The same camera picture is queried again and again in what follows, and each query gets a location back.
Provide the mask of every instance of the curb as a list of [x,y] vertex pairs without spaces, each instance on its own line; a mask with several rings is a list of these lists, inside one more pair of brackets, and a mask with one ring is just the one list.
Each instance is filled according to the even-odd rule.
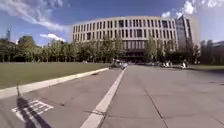
[[[26,93],[26,92],[31,92],[31,91],[42,89],[45,87],[54,86],[56,84],[63,83],[63,82],[69,81],[69,80],[78,79],[78,78],[89,76],[89,75],[92,75],[95,73],[103,72],[108,69],[109,68],[103,68],[103,69],[98,69],[95,71],[84,72],[84,73],[80,73],[80,74],[59,77],[59,78],[35,82],[35,83],[31,83],[31,84],[20,85],[19,90],[20,90],[21,94]],[[6,89],[0,90],[0,99],[4,99],[4,98],[11,97],[14,95],[17,95],[17,87],[11,87],[11,88],[6,88]]]

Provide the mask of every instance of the sky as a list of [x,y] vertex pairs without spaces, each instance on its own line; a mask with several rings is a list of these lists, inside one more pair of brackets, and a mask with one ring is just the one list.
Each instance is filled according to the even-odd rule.
[[11,29],[16,42],[31,35],[46,45],[71,41],[72,25],[115,16],[179,17],[194,15],[201,40],[224,40],[224,0],[0,0],[0,37]]

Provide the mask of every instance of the distant building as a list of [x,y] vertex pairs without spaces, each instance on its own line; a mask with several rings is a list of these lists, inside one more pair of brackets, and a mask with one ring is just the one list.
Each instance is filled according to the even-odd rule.
[[200,32],[198,22],[194,16],[183,15],[176,19],[178,46],[180,50],[186,48],[187,41],[200,47]]
[[8,41],[11,41],[11,29],[8,29],[7,32],[6,32],[6,39]]
[[200,38],[196,20],[182,16],[179,19],[154,16],[126,16],[96,19],[73,25],[72,40],[88,42],[101,41],[105,36],[120,37],[123,41],[126,61],[143,60],[145,42],[151,37],[163,46],[172,40],[171,50],[186,47],[187,39],[199,44]]
[[213,44],[212,56],[214,63],[224,64],[224,41]]

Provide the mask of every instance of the road marking symbol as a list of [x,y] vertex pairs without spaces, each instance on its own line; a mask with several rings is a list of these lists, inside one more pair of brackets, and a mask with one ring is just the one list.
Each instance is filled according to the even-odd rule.
[[39,100],[34,100],[28,102],[22,110],[20,110],[18,107],[13,108],[11,111],[23,122],[25,122],[25,119],[23,118],[22,112],[25,113],[30,120],[32,120],[35,116],[40,115],[44,112],[47,112],[50,109],[53,109],[54,107],[51,105],[48,105],[44,102],[41,102]]
[[121,78],[124,75],[123,70],[120,75],[117,77],[116,81],[113,83],[113,85],[110,87],[109,91],[106,93],[106,95],[103,97],[103,99],[100,101],[100,103],[96,106],[96,108],[92,111],[92,114],[88,117],[88,119],[82,124],[80,128],[98,128],[99,125],[102,123],[104,116],[112,101],[112,98],[114,97],[115,92],[118,89],[118,86],[121,82]]

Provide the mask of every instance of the asphalt road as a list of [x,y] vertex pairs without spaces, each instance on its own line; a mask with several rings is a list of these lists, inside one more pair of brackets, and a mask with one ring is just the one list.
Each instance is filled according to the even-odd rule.
[[[46,128],[79,128],[120,72],[109,70],[0,100],[0,127],[30,128],[36,121]],[[43,113],[34,117],[34,125],[12,112],[23,109],[19,101],[33,100],[53,107],[37,110]],[[100,127],[224,128],[224,75],[129,66]]]
[[101,128],[223,128],[224,76],[129,67]]

